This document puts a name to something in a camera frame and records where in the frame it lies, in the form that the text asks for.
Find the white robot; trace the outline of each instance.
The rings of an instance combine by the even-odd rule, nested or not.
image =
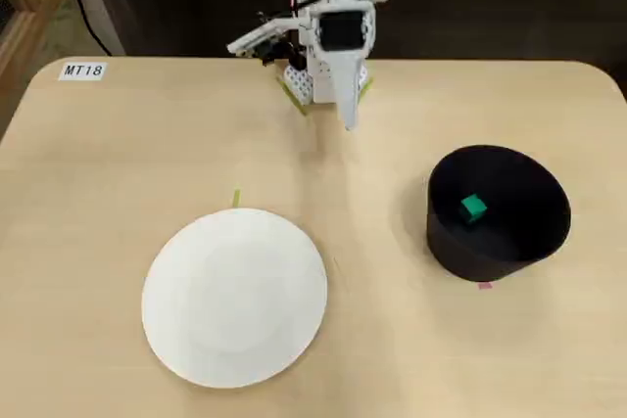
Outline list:
[[[358,101],[368,83],[365,58],[376,36],[374,3],[386,0],[292,0],[285,14],[228,45],[264,64],[289,59],[283,80],[303,106],[336,103],[347,129],[357,126]],[[288,32],[298,30],[298,41]]]

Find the label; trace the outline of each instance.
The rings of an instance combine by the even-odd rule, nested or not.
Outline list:
[[[102,80],[107,70],[107,63],[65,63],[59,74],[59,80]]]

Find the green tape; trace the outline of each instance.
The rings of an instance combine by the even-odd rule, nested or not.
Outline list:
[[[289,97],[290,101],[292,102],[292,105],[294,105],[296,107],[296,109],[301,112],[301,115],[303,116],[307,116],[307,110],[305,109],[305,107],[303,105],[301,105],[301,102],[298,101],[298,98],[296,98],[294,96],[294,94],[290,91],[290,89],[288,88],[288,86],[285,84],[285,82],[283,82],[280,78],[276,78],[276,81],[281,85],[281,88],[283,89],[283,91],[285,92],[285,94]]]
[[[370,79],[370,80],[366,83],[366,85],[364,85],[364,86],[363,86],[362,93],[360,93],[360,101],[362,100],[363,95],[365,95],[365,93],[366,93],[366,92],[370,89],[370,86],[372,85],[372,82],[373,82],[373,81],[374,81],[374,79],[373,79],[373,78],[371,78],[371,79]]]
[[[242,192],[241,190],[235,190],[235,193],[233,194],[233,207],[234,208],[239,208],[239,200],[240,197],[242,196]]]

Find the wooden cabinet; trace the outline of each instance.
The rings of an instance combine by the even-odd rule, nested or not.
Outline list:
[[[61,0],[0,0],[0,121],[7,98],[24,87],[24,68]]]

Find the black bowl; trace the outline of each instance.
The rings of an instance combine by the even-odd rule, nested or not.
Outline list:
[[[511,149],[471,146],[438,163],[429,179],[427,243],[456,276],[501,279],[557,251],[570,230],[570,204],[539,163]],[[463,202],[485,204],[471,220]]]

